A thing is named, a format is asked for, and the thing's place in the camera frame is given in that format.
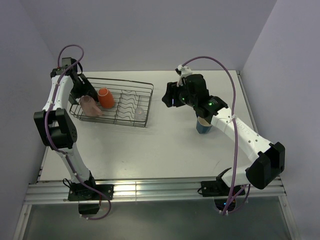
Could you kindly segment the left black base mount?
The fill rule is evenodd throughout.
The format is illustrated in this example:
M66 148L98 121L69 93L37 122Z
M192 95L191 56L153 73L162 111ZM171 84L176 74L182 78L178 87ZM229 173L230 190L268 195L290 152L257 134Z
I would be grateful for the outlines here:
M94 188L105 196L100 195L96 191L88 189L80 183L76 183L70 187L67 200L70 202L78 202L113 199L113 184L98 184Z

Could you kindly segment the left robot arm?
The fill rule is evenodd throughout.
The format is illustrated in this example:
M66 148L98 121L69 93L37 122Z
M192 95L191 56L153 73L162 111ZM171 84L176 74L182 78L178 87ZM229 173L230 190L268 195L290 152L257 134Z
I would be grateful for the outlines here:
M66 182L69 192L91 200L98 188L90 170L84 164L76 142L77 129L67 113L68 103L76 104L83 96L98 101L98 94L83 73L81 64L71 57L62 59L61 66L50 74L51 90L42 111L35 112L33 119L43 144L54 150L62 159L69 174Z

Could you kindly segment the orange mug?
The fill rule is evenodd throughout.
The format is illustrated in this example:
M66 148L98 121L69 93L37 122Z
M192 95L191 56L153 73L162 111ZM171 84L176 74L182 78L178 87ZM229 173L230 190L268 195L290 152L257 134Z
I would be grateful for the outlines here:
M106 87L102 87L98 90L98 100L100 105L105 109L111 109L115 105L115 100L112 93Z

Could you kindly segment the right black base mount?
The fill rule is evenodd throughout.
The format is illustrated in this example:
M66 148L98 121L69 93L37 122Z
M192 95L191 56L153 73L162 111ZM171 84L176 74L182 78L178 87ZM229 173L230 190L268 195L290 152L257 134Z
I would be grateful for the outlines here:
M222 180L202 181L197 193L203 197L228 197L230 188Z

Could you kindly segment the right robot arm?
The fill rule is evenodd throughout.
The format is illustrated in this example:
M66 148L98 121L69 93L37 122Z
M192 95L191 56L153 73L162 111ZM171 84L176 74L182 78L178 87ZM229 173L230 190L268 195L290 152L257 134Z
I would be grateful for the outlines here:
M196 113L198 133L205 134L211 127L222 131L241 149L250 164L233 170L226 169L216 183L217 191L229 194L235 186L251 184L263 190L285 169L285 146L263 138L232 113L218 96L210 95L201 74L191 74L181 82L168 82L162 101L168 108L190 106Z

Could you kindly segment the aluminium rail frame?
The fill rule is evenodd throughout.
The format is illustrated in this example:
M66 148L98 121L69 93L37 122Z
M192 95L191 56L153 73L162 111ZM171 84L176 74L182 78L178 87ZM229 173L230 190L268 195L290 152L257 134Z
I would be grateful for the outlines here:
M113 185L113 203L198 200L197 193L202 181L212 181L214 177L158 178L98 180L97 184ZM68 188L60 181L30 184L23 203L25 205L71 204Z

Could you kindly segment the dark wire dish rack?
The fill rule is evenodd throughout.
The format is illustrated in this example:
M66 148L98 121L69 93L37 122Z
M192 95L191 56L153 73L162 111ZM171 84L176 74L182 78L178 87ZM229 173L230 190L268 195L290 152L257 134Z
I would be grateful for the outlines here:
M149 82L90 77L88 79L92 86L98 91L107 88L113 95L115 105L113 108L105 109L98 103L103 115L100 117L86 116L79 104L68 103L69 114L80 121L114 124L144 128L147 125L154 85ZM145 111L144 121L135 121L135 109L141 107Z

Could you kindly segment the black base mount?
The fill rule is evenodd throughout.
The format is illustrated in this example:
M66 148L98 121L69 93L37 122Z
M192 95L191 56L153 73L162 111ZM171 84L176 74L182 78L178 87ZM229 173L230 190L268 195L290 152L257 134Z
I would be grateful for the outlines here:
M76 183L70 187L67 200L70 202L78 202L113 199L113 184L98 184L94 188L105 196L100 195L96 191L88 189L80 183Z
M222 180L202 181L197 193L203 197L228 197L230 188Z

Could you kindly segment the pink mug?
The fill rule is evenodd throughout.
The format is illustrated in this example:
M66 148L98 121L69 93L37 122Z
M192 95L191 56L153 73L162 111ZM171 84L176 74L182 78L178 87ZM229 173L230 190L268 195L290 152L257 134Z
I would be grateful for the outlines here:
M84 114L88 117L101 117L103 112L98 107L96 101L89 95L84 95L80 98L80 106Z

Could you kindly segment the blue mug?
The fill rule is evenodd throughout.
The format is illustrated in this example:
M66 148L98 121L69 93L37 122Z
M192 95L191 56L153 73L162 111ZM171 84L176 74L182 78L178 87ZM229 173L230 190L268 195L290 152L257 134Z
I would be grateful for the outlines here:
M196 130L199 134L207 134L211 128L211 123L208 123L204 118L197 116Z

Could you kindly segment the clear glass cup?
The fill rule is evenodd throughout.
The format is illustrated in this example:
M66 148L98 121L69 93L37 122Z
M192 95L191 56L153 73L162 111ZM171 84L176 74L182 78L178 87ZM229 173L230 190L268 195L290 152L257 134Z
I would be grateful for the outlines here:
M146 119L146 113L143 108L137 107L134 110L134 120L135 121L144 121Z

